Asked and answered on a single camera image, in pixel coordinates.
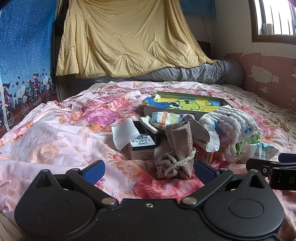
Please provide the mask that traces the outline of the blue white milk carton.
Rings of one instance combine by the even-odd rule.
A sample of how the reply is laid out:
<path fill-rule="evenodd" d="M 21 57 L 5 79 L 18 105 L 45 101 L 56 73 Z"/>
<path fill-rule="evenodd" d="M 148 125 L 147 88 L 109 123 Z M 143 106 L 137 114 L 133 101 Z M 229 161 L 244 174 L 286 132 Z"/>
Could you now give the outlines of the blue white milk carton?
<path fill-rule="evenodd" d="M 139 135 L 130 140 L 127 146 L 128 154 L 132 160 L 151 160 L 154 158 L 156 141 L 152 134 L 139 122 L 134 121 Z"/>

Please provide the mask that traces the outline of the wooden framed window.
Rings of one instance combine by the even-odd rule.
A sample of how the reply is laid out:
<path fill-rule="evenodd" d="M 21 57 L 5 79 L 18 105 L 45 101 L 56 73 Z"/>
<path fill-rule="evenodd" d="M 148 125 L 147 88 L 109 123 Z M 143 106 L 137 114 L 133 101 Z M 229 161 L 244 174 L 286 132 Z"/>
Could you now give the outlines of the wooden framed window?
<path fill-rule="evenodd" d="M 295 45 L 295 1 L 249 1 L 252 42 Z"/>

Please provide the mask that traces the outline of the striped colourful towel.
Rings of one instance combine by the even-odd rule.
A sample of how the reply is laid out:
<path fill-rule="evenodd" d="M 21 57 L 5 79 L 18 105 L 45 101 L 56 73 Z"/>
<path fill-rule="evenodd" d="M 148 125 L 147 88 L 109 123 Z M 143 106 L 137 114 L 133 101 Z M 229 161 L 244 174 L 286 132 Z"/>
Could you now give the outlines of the striped colourful towel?
<path fill-rule="evenodd" d="M 158 111 L 152 113 L 150 123 L 152 126 L 165 131 L 167 125 L 181 122 L 184 116 L 185 114 L 175 114 L 167 111 Z"/>

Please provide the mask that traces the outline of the grey rolled quilt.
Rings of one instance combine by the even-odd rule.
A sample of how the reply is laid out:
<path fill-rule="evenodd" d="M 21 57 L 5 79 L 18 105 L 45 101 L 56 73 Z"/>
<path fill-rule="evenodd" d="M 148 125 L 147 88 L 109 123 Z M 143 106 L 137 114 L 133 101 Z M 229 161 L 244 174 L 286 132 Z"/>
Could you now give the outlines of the grey rolled quilt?
<path fill-rule="evenodd" d="M 166 67 L 136 77 L 111 77 L 109 75 L 95 78 L 91 83 L 108 83 L 121 81 L 192 81 L 205 84 L 230 84 L 241 86 L 244 79 L 242 66 L 235 60 L 218 59 L 213 64 L 202 64 L 194 68 Z"/>

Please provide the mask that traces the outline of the yellow dotted hanging blanket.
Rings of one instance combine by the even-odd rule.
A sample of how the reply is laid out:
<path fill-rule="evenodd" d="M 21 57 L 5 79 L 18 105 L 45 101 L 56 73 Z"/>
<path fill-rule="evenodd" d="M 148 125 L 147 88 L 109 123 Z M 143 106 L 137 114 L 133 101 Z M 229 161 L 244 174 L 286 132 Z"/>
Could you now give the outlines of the yellow dotted hanging blanket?
<path fill-rule="evenodd" d="M 136 77 L 213 61 L 202 51 L 179 1 L 69 1 L 56 74 Z"/>

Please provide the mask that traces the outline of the black sock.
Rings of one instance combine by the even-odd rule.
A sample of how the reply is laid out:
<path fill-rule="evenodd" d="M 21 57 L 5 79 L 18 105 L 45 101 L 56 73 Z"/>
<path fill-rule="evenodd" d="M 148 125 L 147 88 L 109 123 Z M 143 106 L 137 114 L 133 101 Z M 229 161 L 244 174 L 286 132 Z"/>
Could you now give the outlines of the black sock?
<path fill-rule="evenodd" d="M 155 143 L 155 146 L 157 147 L 161 141 L 162 141 L 162 137 L 160 133 L 152 133 L 151 131 L 147 131 L 150 135 L 150 137 L 152 138 L 152 140 Z"/>

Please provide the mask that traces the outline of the pink floral bed sheet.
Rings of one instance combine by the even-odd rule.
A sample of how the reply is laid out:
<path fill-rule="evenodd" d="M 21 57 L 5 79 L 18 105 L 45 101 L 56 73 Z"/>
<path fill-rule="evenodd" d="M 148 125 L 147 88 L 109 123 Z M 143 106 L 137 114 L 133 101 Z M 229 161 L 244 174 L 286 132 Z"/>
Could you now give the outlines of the pink floral bed sheet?
<path fill-rule="evenodd" d="M 264 142 L 281 152 L 295 151 L 295 113 L 233 85 L 195 82 L 137 82 L 95 84 L 62 102 L 33 109 L 1 138 L 1 240 L 19 240 L 13 217 L 16 204 L 44 168 L 64 173 L 97 159 L 107 173 L 97 187 L 119 198 L 181 198 L 201 187 L 188 181 L 158 181 L 147 161 L 130 160 L 114 147 L 111 127 L 126 118 L 138 120 L 142 100 L 155 91 L 221 97 L 250 114 L 264 131 Z"/>

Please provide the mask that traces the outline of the white tissue cloth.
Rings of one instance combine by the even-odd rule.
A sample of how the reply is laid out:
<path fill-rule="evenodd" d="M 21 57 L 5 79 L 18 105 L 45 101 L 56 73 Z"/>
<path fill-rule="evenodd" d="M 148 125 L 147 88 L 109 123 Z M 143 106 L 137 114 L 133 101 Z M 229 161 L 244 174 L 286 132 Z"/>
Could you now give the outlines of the white tissue cloth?
<path fill-rule="evenodd" d="M 112 139 L 117 150 L 122 150 L 133 138 L 139 135 L 131 118 L 125 119 L 120 125 L 112 126 Z"/>

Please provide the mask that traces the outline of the white blue waffle cloth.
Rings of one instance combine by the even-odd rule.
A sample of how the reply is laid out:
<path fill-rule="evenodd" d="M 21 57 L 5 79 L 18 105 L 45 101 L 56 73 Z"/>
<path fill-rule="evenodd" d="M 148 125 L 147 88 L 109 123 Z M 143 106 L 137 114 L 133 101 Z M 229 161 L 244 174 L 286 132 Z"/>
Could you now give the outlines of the white blue waffle cloth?
<path fill-rule="evenodd" d="M 235 145 L 259 130 L 252 116 L 229 105 L 203 115 L 199 123 L 211 126 L 217 132 L 220 145 L 224 147 L 224 158 L 228 162 L 237 155 Z"/>

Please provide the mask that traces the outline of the grey tray cartoon liner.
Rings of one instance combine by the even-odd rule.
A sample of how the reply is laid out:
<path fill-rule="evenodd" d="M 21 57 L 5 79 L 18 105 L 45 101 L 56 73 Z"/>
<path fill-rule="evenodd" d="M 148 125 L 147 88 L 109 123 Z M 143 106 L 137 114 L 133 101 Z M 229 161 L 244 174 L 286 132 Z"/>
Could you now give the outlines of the grey tray cartoon liner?
<path fill-rule="evenodd" d="M 175 114 L 192 114 L 197 120 L 206 113 L 226 106 L 229 103 L 222 98 L 186 93 L 156 91 L 142 101 L 144 115 L 157 111 Z"/>

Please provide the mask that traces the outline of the blue bicycle print curtain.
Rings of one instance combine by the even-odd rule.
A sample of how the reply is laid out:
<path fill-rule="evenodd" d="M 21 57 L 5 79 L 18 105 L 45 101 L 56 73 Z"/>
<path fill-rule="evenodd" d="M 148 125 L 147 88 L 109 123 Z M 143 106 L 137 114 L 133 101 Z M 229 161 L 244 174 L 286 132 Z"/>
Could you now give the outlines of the blue bicycle print curtain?
<path fill-rule="evenodd" d="M 53 66 L 56 1 L 1 8 L 1 135 L 41 103 L 57 99 Z"/>

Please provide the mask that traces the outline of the blue wall panel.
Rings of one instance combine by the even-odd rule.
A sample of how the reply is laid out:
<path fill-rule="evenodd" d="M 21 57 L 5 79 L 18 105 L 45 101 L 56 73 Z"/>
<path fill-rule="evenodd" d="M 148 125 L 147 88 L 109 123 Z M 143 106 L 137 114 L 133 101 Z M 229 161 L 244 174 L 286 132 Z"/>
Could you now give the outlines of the blue wall panel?
<path fill-rule="evenodd" d="M 214 0 L 180 0 L 180 5 L 184 13 L 216 17 Z"/>

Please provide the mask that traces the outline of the bag of green pieces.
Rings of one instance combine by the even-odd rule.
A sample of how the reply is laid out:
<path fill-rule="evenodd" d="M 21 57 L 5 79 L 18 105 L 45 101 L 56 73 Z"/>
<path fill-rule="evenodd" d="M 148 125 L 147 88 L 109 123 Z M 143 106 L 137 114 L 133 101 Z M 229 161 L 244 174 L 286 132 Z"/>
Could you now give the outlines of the bag of green pieces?
<path fill-rule="evenodd" d="M 272 145 L 262 142 L 263 132 L 256 131 L 252 136 L 246 138 L 243 142 L 236 144 L 236 160 L 246 162 L 248 159 L 271 160 L 278 149 Z"/>

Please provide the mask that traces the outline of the red lid marker jar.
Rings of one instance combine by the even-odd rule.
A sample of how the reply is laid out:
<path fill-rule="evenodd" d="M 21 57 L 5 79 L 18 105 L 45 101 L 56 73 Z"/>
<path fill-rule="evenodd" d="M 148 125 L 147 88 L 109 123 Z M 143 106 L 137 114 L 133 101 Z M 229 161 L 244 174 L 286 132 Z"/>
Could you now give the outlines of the red lid marker jar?
<path fill-rule="evenodd" d="M 197 159 L 198 161 L 205 162 L 206 164 L 211 163 L 214 153 L 207 152 L 196 143 L 193 143 L 193 147 L 196 149 L 195 159 Z"/>

